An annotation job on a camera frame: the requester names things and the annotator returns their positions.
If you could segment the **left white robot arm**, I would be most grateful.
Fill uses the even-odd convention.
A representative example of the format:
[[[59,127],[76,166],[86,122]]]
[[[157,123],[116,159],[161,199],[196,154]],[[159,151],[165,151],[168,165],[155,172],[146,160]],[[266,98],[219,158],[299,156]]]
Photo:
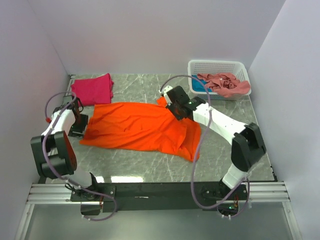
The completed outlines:
[[[83,105],[79,98],[73,103],[71,96],[66,96],[63,104],[56,107],[47,120],[48,128],[40,135],[32,137],[32,149],[37,173],[42,178],[57,179],[50,169],[49,159],[57,173],[65,180],[65,187],[82,200],[94,201],[100,195],[100,188],[92,173],[78,168],[76,154],[69,141],[71,137],[82,137],[89,117],[82,114]],[[83,186],[73,185],[70,181]]]

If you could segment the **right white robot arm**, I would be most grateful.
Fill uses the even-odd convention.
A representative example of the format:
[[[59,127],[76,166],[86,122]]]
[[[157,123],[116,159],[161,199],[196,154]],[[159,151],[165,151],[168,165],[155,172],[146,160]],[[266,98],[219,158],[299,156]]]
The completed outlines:
[[[237,194],[236,184],[267,152],[259,126],[234,120],[199,97],[189,98],[181,86],[166,86],[161,93],[166,108],[177,120],[190,119],[204,125],[207,131],[214,131],[231,145],[231,165],[218,189],[222,198],[232,199]]]

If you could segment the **orange t shirt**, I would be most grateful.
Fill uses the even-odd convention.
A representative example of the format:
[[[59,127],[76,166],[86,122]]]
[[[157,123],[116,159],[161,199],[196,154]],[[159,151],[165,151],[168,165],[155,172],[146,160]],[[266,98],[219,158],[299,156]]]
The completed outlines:
[[[156,104],[115,102],[95,105],[81,145],[105,149],[160,152],[187,161],[199,159],[198,123],[177,120],[163,97]]]

